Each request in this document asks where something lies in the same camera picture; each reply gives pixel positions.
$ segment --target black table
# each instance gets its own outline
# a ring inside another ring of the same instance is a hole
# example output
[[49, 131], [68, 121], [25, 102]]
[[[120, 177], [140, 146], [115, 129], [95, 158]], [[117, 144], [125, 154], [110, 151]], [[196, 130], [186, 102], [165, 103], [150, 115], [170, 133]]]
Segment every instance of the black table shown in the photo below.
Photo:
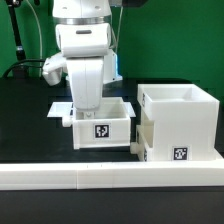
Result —
[[[124, 80], [104, 87], [104, 96], [133, 104], [138, 83], [186, 83], [175, 79]], [[63, 80], [0, 79], [0, 163], [137, 161], [128, 148], [72, 150], [72, 130], [48, 119], [54, 101], [71, 101]], [[223, 147], [220, 108], [216, 148]], [[0, 192], [0, 223], [223, 223], [224, 187], [137, 188]]]

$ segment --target small white box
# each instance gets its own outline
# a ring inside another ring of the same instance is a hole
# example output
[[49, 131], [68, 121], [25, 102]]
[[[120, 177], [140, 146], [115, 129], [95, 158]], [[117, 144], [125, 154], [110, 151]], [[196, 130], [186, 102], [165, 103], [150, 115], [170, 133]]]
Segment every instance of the small white box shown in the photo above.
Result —
[[120, 97], [102, 98], [94, 119], [76, 111], [72, 124], [74, 149], [130, 145], [131, 120]]
[[217, 99], [193, 84], [152, 84], [138, 86], [138, 101], [148, 160], [215, 159]]

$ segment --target black cable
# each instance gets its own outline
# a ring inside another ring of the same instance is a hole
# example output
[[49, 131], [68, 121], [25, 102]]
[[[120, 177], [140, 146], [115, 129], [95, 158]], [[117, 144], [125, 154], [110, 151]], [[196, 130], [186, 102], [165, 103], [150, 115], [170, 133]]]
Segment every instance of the black cable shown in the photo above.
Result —
[[13, 69], [13, 68], [17, 68], [22, 66], [28, 66], [28, 67], [34, 67], [34, 68], [38, 68], [38, 66], [31, 66], [31, 65], [24, 65], [24, 63], [33, 63], [33, 62], [45, 62], [46, 59], [24, 59], [21, 61], [18, 61], [14, 64], [12, 64], [12, 66], [10, 66], [2, 75], [3, 78], [7, 78], [9, 72]]
[[45, 62], [45, 61], [46, 61], [46, 59], [24, 59], [24, 60], [21, 60], [21, 61], [18, 61], [16, 63], [12, 64], [12, 66], [29, 63], [29, 62]]
[[[8, 74], [12, 71], [12, 69], [18, 68], [20, 66], [21, 66], [20, 64], [11, 66], [3, 73], [2, 77], [6, 79], [8, 77]], [[26, 68], [43, 68], [43, 66], [34, 66], [34, 65], [22, 65], [22, 66], [24, 66]]]

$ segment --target white plastic bin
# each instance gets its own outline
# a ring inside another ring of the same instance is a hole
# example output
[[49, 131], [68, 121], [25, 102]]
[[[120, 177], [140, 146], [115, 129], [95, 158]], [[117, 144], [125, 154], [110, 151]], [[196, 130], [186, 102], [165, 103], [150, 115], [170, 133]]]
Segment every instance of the white plastic bin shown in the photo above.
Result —
[[217, 99], [193, 84], [150, 84], [138, 86], [138, 101], [148, 160], [215, 159]]
[[94, 119], [76, 112], [72, 124], [74, 149], [130, 145], [131, 121], [122, 98], [102, 98]]

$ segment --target large white box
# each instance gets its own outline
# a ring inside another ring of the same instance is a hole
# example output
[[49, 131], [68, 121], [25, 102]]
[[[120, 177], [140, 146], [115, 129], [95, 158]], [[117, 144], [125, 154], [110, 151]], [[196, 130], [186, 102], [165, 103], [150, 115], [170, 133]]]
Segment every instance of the large white box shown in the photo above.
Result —
[[148, 145], [140, 150], [141, 160], [147, 151], [148, 161], [216, 158], [217, 99], [193, 84], [152, 84], [138, 86], [138, 101], [142, 112], [137, 138], [143, 136]]

